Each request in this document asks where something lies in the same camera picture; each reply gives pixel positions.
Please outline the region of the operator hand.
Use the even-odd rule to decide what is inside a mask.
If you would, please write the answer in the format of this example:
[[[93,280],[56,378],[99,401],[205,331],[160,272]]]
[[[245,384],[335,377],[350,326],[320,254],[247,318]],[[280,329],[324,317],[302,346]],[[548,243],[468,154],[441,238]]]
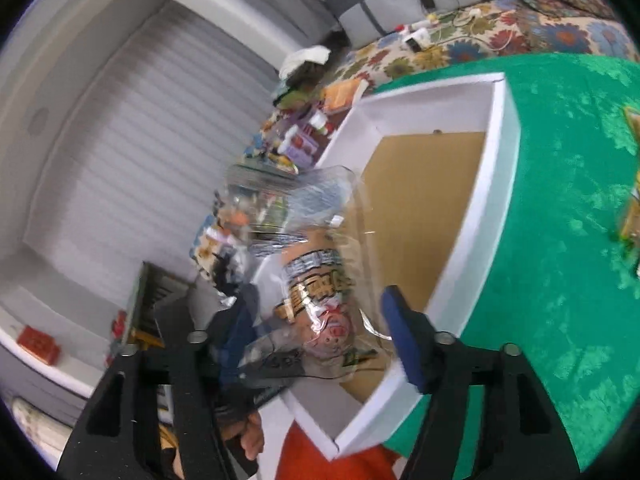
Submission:
[[[225,441],[240,438],[240,445],[248,460],[256,460],[264,450],[265,435],[262,430],[262,418],[258,412],[251,412],[244,419],[223,426],[221,437]]]

